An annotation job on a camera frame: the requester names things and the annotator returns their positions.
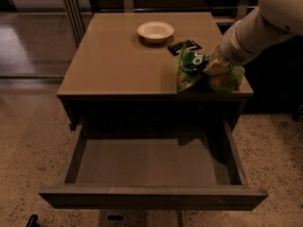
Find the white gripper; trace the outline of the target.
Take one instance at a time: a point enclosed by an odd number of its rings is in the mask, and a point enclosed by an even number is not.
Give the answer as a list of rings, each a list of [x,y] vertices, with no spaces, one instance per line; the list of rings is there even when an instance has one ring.
[[[209,76],[218,76],[229,72],[232,65],[242,66],[255,59],[261,52],[261,32],[262,24],[259,21],[236,22],[213,48],[203,72]]]

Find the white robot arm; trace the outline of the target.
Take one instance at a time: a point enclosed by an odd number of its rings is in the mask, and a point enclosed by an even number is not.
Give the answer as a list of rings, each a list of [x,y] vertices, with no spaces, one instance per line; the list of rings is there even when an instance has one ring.
[[[224,34],[204,72],[217,76],[253,61],[266,48],[303,35],[303,0],[258,0]]]

